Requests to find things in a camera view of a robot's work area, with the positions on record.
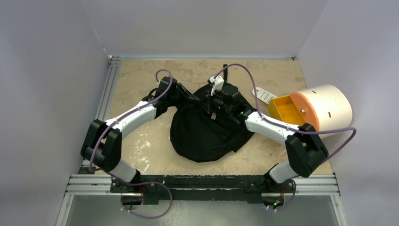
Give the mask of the black student backpack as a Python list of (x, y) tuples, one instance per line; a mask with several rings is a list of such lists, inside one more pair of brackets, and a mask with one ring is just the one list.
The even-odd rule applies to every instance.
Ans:
[[(227, 78), (228, 70), (224, 69), (221, 91), (239, 91)], [(231, 151), (236, 152), (253, 136), (242, 129), (229, 129), (207, 113), (205, 94), (211, 88), (208, 84), (196, 90), (194, 95), (199, 102), (177, 110), (170, 128), (170, 141), (176, 153), (198, 163), (217, 161)]]

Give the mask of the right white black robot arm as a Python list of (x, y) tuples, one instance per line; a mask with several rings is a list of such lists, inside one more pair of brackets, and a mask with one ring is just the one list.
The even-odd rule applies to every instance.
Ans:
[(278, 163), (266, 173), (264, 185), (271, 192), (281, 188), (288, 179), (309, 177), (328, 157), (328, 151), (312, 125), (284, 124), (258, 113), (239, 97), (239, 92), (230, 95), (222, 91), (214, 94), (207, 91), (205, 103), (207, 113), (227, 128), (264, 135), (286, 148), (288, 160)]

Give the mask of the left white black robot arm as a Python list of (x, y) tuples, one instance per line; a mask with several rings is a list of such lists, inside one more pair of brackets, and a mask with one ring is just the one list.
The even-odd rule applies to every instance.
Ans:
[(92, 167), (97, 166), (122, 180), (122, 187), (128, 192), (136, 192), (140, 188), (140, 172), (122, 159), (123, 139), (143, 124), (158, 118), (169, 107), (182, 110), (198, 101), (176, 79), (163, 77), (159, 86), (132, 109), (106, 121), (92, 121), (80, 154)]

